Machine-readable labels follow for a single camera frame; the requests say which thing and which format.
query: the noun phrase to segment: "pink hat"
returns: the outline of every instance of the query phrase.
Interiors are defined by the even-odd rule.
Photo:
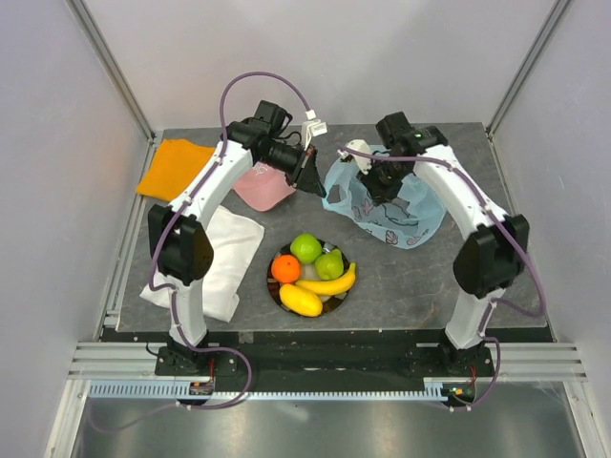
[[[233,189],[258,212],[272,209],[295,192],[295,188],[286,184],[284,173],[260,162],[246,172]]]

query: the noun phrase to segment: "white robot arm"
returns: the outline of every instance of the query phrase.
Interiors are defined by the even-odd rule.
[[[523,262],[514,249],[497,231],[487,211],[516,236],[526,249],[528,222],[523,216],[510,217],[474,183],[464,170],[447,139],[433,126],[413,128],[403,113],[391,114],[380,121],[376,128],[390,156],[419,156],[430,161],[380,161],[353,156],[360,169],[359,179],[368,188],[376,204],[396,197],[405,175],[413,172],[423,179],[441,198],[456,222],[465,240],[453,265],[454,275],[461,287],[452,319],[445,328],[445,335],[453,349],[465,350],[478,345],[491,318],[493,298],[500,298],[507,286],[521,273]],[[338,153],[344,159],[349,150],[370,155],[370,147],[364,140],[352,140],[346,149]],[[460,175],[471,182],[467,185]],[[485,203],[487,211],[482,209]]]
[[[313,111],[306,116],[302,144],[287,145],[279,137],[286,120],[292,116],[278,105],[262,101],[255,116],[227,127],[226,148],[223,149],[220,141],[206,166],[180,196],[165,207],[155,205],[149,212],[149,242],[154,256],[168,221],[184,208],[167,239],[161,242],[162,249],[155,260],[158,283],[173,286],[166,288],[168,295],[176,291],[180,323],[176,323],[173,313],[170,330],[170,337],[176,343],[184,345],[178,326],[193,345],[198,345],[206,335],[201,284],[214,253],[205,230],[227,193],[254,163],[260,160],[285,172],[287,182],[297,189],[320,197],[325,195],[316,170],[316,149],[310,141],[324,134],[327,125],[316,119]]]

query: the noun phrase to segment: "fruit bowl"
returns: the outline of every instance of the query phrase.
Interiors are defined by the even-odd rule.
[[[323,246],[324,254],[330,253],[335,248],[339,248],[331,243],[325,242],[324,240],[318,239],[318,241]],[[284,306],[284,304],[280,300],[280,287],[282,284],[279,283],[276,279],[274,279],[274,277],[271,274],[271,265],[274,262],[274,260],[278,258],[279,256],[290,255],[290,254],[291,254],[290,243],[288,243],[287,245],[283,246],[280,250],[278,250],[278,252],[272,257],[271,261],[269,262],[269,265],[267,266],[267,290],[269,291],[269,295],[271,296],[271,298],[274,300],[276,304],[278,304],[280,308],[282,308],[282,310],[292,313],[294,315],[297,315],[298,317],[306,317],[305,315],[301,315],[297,312],[294,312],[293,310],[290,310],[288,307]],[[346,256],[344,256],[343,251],[342,251],[342,263],[344,264],[344,272],[347,272],[350,266],[350,262],[348,261]],[[326,301],[323,302],[323,311],[321,312],[320,315],[318,315],[317,317],[306,317],[306,318],[322,317],[323,315],[326,315],[327,313],[332,312],[333,310],[337,309],[344,302],[344,300],[348,296],[349,291],[350,290],[346,291],[345,293],[329,297]]]

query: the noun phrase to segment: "gray wall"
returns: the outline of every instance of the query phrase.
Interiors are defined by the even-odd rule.
[[[156,129],[219,126],[221,91],[280,73],[331,123],[488,121],[553,0],[87,0]],[[267,97],[303,116],[280,83],[247,81],[227,116]]]
[[[611,427],[611,3],[574,2],[497,138],[554,329]]]
[[[62,0],[0,13],[0,444],[41,456],[91,339],[145,141]]]

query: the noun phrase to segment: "table surface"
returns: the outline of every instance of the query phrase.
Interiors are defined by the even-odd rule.
[[[483,126],[460,123],[438,124],[438,127],[483,191],[507,208],[507,197]],[[163,137],[186,138],[199,145],[213,146],[219,134],[219,129],[170,130]],[[337,157],[336,145],[355,138],[363,138],[370,144],[380,143],[372,125],[330,126],[327,135],[316,138],[322,178]],[[231,323],[208,319],[210,330],[442,328],[452,316],[458,293],[452,263],[462,246],[462,238],[449,215],[429,241],[420,247],[402,250],[374,238],[350,219],[324,210],[319,198],[305,193],[293,194],[266,213],[251,209],[233,191],[222,205],[256,220],[264,227],[265,234],[238,290],[240,304]],[[150,272],[147,231],[144,218],[120,308],[119,331],[167,331],[169,328],[169,311],[139,297]],[[283,311],[270,298],[266,287],[265,274],[271,257],[279,247],[303,232],[338,245],[358,265],[358,280],[345,303],[317,319]],[[529,310],[538,307],[536,289],[527,274],[516,280],[505,297]],[[490,322],[493,327],[533,325],[544,325],[544,320],[533,321],[504,307],[496,310]]]

